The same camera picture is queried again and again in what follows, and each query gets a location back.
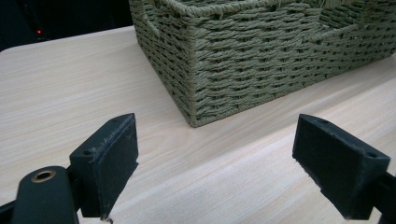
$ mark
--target light wood tabletop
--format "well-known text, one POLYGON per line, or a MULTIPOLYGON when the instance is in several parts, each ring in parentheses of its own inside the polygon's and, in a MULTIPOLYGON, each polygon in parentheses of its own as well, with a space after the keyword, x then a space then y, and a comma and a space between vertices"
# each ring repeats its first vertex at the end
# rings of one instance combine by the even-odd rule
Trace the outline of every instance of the light wood tabletop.
MULTIPOLYGON (((395 55, 193 129, 127 27, 0 52, 0 204, 25 175, 67 167, 85 139, 127 113, 139 166, 115 223, 346 223, 291 157, 300 113, 387 154, 396 174, 395 55)), ((374 209, 348 223, 379 217, 374 209)))

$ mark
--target table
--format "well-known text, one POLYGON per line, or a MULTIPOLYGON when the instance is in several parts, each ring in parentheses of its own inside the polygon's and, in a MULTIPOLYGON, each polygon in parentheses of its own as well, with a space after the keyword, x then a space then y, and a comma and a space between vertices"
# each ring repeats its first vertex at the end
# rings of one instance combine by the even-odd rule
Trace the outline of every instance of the table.
POLYGON ((395 87, 393 55, 193 129, 133 27, 7 49, 0 204, 15 199, 25 175, 67 167, 107 120, 134 112, 140 165, 110 215, 115 223, 347 223, 291 157, 298 115, 327 119, 386 153, 396 174, 395 87))

